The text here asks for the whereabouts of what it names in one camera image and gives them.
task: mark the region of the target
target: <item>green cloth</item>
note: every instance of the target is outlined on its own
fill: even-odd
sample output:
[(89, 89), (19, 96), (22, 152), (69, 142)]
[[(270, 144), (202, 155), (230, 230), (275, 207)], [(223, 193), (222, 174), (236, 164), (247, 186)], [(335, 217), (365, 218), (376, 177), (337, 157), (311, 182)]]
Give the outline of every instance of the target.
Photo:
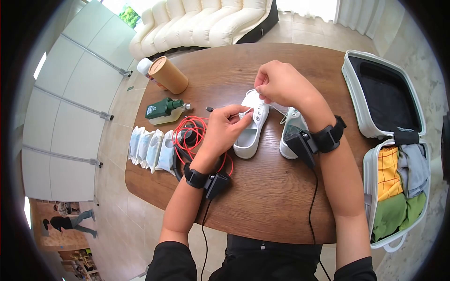
[(406, 219), (398, 227), (399, 231), (407, 229), (419, 218), (426, 200), (427, 197), (423, 192), (417, 196), (414, 196), (413, 198), (409, 198), (408, 200), (406, 200)]
[(406, 197), (403, 193), (389, 197), (377, 204), (373, 222), (373, 240), (394, 233), (406, 218)]

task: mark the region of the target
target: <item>bottle label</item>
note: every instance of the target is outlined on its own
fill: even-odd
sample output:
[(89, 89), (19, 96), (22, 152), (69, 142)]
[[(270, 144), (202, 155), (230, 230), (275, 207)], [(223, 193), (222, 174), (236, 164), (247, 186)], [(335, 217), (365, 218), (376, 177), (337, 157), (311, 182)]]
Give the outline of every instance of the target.
[(156, 85), (158, 85), (161, 89), (163, 89), (164, 91), (167, 90), (166, 87), (164, 87), (161, 83), (159, 83), (158, 81), (156, 81), (155, 78), (151, 77), (149, 74), (146, 75), (147, 78), (149, 78), (153, 83), (155, 83)]
[(155, 109), (156, 109), (155, 106), (153, 106), (153, 105), (149, 106), (149, 107), (147, 108), (147, 114), (146, 114), (146, 115), (152, 113), (153, 111), (155, 111)]

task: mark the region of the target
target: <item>person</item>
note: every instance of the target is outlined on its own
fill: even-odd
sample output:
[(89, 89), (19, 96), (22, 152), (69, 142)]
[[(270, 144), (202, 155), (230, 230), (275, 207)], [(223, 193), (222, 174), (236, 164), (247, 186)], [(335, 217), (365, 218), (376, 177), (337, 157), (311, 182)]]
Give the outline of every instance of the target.
[(52, 217), (49, 220), (44, 219), (44, 227), (46, 230), (49, 229), (49, 224), (59, 232), (61, 232), (61, 235), (63, 234), (63, 228), (64, 229), (76, 229), (81, 232), (88, 232), (92, 234), (94, 238), (97, 237), (97, 232), (93, 229), (83, 227), (79, 225), (84, 219), (92, 218), (93, 221), (95, 221), (94, 211), (90, 209), (89, 211), (84, 211), (81, 213), (78, 217), (70, 218), (70, 217)]
[(53, 206), (55, 211), (58, 211), (60, 215), (67, 216), (72, 213), (70, 202), (59, 202)]
[[(255, 89), (265, 103), (298, 109), (316, 133), (336, 118), (318, 90), (289, 63), (271, 61), (259, 68)], [(229, 105), (215, 109), (190, 168), (209, 174), (217, 158), (230, 149), (251, 123), (252, 112), (228, 118), (248, 107)], [(376, 280), (372, 268), (369, 230), (364, 210), (361, 175), (345, 135), (331, 152), (319, 154), (325, 191), (336, 222), (334, 280)], [(176, 187), (164, 214), (159, 244), (154, 250), (146, 281), (197, 280), (189, 250), (188, 233), (197, 216), (203, 190), (187, 184)], [(210, 280), (317, 280), (314, 276), (322, 245), (292, 245), (228, 235), (225, 260)]]

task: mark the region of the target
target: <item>white bottle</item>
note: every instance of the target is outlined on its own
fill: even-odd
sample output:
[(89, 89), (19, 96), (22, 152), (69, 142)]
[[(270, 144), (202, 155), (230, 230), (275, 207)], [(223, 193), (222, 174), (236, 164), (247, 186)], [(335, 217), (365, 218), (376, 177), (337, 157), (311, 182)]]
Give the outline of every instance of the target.
[(161, 83), (156, 81), (155, 78), (150, 76), (149, 69), (152, 66), (152, 64), (153, 64), (153, 62), (151, 60), (149, 60), (148, 58), (143, 58), (139, 61), (138, 66), (136, 68), (142, 75), (149, 78), (153, 83), (158, 85), (161, 89), (163, 89), (164, 91), (167, 90), (167, 88), (164, 87), (164, 85), (162, 85)]

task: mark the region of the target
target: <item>yellow cloth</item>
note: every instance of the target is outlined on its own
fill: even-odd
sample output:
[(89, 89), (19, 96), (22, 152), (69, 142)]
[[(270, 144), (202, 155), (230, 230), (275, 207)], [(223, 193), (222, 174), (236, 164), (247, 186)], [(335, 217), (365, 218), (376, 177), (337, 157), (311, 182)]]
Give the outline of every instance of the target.
[(403, 192), (397, 160), (397, 147), (384, 147), (378, 154), (378, 201)]

